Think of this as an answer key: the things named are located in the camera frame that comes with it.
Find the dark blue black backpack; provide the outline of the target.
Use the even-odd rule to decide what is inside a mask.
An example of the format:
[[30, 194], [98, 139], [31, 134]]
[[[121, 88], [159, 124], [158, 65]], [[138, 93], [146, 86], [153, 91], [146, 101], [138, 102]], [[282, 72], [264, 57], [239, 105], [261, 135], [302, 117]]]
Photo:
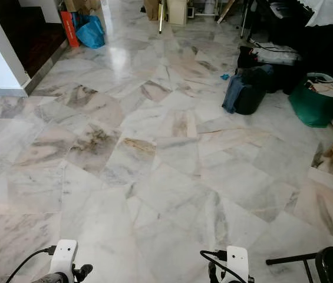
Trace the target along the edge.
[[229, 79], [221, 107], [230, 114], [252, 115], [257, 111], [266, 92], [271, 90], [273, 74], [273, 67], [269, 64], [240, 68], [239, 72]]

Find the green fabric bag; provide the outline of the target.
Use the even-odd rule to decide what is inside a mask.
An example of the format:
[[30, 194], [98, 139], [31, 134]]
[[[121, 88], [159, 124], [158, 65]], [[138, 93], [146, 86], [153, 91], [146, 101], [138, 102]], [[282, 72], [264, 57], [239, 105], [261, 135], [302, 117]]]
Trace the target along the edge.
[[333, 77], [306, 73], [288, 96], [296, 116], [309, 127], [322, 129], [333, 120]]

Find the black bag with white papers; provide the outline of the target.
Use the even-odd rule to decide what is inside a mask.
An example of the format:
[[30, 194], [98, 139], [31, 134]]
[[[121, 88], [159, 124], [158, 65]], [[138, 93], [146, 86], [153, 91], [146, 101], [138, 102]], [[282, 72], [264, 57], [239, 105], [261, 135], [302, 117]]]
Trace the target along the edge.
[[260, 67], [260, 65], [287, 65], [293, 67], [303, 61], [295, 49], [271, 42], [253, 43], [252, 46], [240, 46], [237, 60], [238, 68]]

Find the blue plastic bag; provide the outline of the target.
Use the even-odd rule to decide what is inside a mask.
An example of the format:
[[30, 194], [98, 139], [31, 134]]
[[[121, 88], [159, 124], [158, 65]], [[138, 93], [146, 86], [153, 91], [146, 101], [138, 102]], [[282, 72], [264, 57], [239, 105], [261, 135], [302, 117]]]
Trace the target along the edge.
[[98, 49], [105, 45], [105, 33], [98, 16], [76, 14], [75, 35], [88, 48]]

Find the orange red flat box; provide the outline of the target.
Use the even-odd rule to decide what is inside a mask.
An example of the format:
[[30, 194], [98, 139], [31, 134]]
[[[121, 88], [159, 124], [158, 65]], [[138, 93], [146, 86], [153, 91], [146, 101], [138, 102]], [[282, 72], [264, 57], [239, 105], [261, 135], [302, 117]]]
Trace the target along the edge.
[[79, 48], [80, 42], [77, 38], [77, 35], [75, 34], [75, 25], [77, 24], [77, 17], [75, 17], [75, 12], [60, 11], [60, 17], [69, 46], [71, 46], [71, 48]]

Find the dark black table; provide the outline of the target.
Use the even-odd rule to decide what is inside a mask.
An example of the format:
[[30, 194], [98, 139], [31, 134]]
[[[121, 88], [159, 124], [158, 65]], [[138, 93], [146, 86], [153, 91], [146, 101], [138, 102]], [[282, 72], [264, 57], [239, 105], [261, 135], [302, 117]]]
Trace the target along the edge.
[[285, 27], [281, 30], [282, 45], [290, 46], [302, 56], [288, 78], [290, 92], [300, 83], [306, 73], [324, 73], [333, 77], [333, 25], [302, 27]]

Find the beige plastic bin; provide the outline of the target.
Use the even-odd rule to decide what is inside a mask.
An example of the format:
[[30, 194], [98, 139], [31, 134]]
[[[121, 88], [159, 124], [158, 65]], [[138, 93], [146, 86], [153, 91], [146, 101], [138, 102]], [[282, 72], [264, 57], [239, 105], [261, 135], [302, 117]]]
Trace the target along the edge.
[[187, 4], [189, 0], [166, 0], [169, 24], [184, 26], [187, 24]]

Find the brown cardboard boxes stack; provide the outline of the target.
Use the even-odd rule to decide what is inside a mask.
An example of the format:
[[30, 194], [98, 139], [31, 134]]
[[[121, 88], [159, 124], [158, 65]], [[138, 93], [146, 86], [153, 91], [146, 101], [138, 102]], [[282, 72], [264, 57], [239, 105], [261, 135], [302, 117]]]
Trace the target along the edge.
[[64, 0], [67, 11], [91, 15], [101, 10], [101, 0]]

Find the brown cardboard sheet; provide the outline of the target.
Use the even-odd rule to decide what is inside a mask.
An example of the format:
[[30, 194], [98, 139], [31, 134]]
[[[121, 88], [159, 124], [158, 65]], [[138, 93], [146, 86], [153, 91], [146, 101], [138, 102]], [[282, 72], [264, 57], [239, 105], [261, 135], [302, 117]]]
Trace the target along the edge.
[[161, 0], [144, 0], [144, 11], [150, 21], [158, 21], [161, 16]]

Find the white lace cloth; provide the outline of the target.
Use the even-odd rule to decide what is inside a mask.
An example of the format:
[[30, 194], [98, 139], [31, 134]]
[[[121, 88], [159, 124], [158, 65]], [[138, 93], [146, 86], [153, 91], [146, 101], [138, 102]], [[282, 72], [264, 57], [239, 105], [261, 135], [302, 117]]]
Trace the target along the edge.
[[298, 0], [314, 12], [307, 27], [333, 25], [333, 0]]

